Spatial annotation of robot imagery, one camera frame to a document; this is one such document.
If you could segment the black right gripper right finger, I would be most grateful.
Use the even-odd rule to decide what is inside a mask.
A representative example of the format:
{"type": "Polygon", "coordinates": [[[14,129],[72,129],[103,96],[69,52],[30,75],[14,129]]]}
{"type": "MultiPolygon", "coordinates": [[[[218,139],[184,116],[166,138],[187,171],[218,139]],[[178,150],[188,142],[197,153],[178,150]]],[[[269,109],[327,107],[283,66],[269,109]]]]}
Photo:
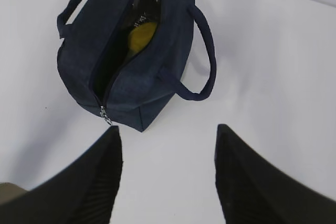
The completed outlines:
{"type": "Polygon", "coordinates": [[[217,127],[215,185],[226,223],[335,223],[335,201],[299,183],[217,127]]]}

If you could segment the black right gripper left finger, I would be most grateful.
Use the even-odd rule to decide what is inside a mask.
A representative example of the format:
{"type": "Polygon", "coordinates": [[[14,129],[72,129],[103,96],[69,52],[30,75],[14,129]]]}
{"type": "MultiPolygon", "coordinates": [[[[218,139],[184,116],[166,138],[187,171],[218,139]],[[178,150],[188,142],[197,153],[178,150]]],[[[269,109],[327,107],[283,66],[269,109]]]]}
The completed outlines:
{"type": "Polygon", "coordinates": [[[122,174],[117,126],[59,174],[1,205],[1,223],[109,223],[122,174]]]}

